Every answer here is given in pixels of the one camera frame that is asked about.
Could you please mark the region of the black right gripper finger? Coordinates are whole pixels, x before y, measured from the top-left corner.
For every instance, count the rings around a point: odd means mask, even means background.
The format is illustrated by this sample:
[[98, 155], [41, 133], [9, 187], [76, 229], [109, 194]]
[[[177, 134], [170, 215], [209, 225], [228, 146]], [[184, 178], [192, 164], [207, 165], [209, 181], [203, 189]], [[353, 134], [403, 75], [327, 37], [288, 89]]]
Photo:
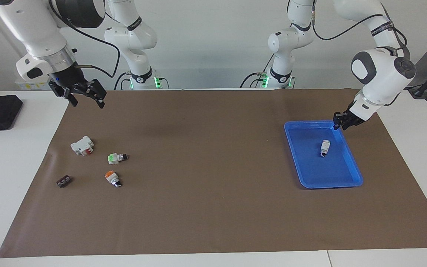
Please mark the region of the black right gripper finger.
[[78, 101], [72, 95], [69, 88], [64, 88], [62, 86], [59, 86], [56, 82], [49, 82], [49, 87], [52, 89], [52, 91], [58, 98], [64, 98], [68, 100], [69, 103], [74, 107], [78, 105]]
[[83, 84], [83, 95], [95, 100], [100, 109], [103, 109], [105, 106], [106, 94], [105, 88], [97, 79], [87, 81]]

